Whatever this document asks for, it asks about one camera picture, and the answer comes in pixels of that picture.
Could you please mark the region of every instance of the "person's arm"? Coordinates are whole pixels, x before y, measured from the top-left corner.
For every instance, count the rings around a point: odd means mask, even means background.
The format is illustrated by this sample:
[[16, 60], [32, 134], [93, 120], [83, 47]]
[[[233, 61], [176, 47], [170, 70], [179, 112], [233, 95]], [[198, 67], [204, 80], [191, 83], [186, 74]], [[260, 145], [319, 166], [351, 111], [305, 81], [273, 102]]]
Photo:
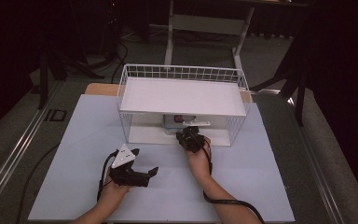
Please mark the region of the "person's arm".
[[116, 211], [131, 188], [117, 185], [109, 174], [106, 175], [104, 182], [106, 185], [103, 187], [98, 202], [88, 212], [71, 222], [72, 224], [101, 224]]
[[[204, 148], [210, 155], [209, 145], [211, 140], [205, 137], [208, 143]], [[201, 149], [197, 153], [186, 150], [186, 156], [190, 165], [191, 174], [196, 178], [205, 194], [212, 200], [236, 200], [225, 189], [223, 189], [210, 175], [209, 162], [204, 151]], [[221, 221], [225, 224], [246, 223], [259, 224], [257, 216], [246, 206], [237, 204], [213, 203], [213, 208]]]

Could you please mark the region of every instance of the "metal wire grid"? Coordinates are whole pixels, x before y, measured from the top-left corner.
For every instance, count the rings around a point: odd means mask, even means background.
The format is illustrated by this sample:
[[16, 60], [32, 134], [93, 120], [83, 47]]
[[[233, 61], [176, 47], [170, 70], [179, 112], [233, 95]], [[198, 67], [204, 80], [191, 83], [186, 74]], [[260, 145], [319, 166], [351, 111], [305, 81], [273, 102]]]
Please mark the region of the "metal wire grid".
[[[150, 65], [150, 64], [126, 64], [120, 80], [117, 96], [119, 98], [118, 109], [124, 96], [128, 77], [152, 77], [152, 78], [173, 78], [197, 81], [228, 82], [237, 83], [242, 99], [249, 99], [251, 103], [249, 88], [245, 75], [240, 69], [199, 67], [199, 66], [176, 66], [176, 65]], [[245, 103], [245, 111], [249, 112], [249, 104]], [[129, 141], [132, 114], [120, 113], [123, 131]], [[226, 118], [226, 125], [231, 143], [234, 142], [245, 117]]]

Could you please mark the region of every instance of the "white triangular marker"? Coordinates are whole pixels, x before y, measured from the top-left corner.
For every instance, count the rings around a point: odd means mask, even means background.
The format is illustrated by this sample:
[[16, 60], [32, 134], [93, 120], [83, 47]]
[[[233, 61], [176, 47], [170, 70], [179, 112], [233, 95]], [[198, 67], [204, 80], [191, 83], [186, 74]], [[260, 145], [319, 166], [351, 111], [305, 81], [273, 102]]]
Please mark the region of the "white triangular marker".
[[119, 150], [118, 154], [115, 157], [115, 160], [112, 163], [112, 168], [118, 168], [120, 165], [124, 165], [130, 161], [135, 160], [135, 155], [130, 151], [129, 148], [124, 144]]

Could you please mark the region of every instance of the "shelf top panel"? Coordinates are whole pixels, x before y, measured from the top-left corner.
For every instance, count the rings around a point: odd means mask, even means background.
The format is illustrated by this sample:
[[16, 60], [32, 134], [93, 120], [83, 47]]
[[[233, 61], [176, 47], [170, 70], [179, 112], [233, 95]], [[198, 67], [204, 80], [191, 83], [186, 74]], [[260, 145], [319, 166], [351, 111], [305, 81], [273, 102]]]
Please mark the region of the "shelf top panel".
[[246, 116], [237, 83], [128, 77], [121, 112]]

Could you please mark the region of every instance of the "white table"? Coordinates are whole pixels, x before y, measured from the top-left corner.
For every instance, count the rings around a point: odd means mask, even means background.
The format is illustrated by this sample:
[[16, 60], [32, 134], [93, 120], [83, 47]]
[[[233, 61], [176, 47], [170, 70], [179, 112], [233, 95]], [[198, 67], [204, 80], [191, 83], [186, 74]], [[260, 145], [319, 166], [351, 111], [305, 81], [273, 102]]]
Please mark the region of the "white table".
[[[125, 143], [117, 97], [82, 95], [29, 215], [33, 221], [72, 220], [96, 202], [108, 154]], [[147, 188], [132, 188], [107, 221], [218, 222], [189, 172], [179, 145], [140, 148], [133, 170], [158, 174]], [[266, 222], [294, 221], [257, 105], [252, 104], [232, 147], [213, 147], [213, 177], [237, 199], [254, 205]]]

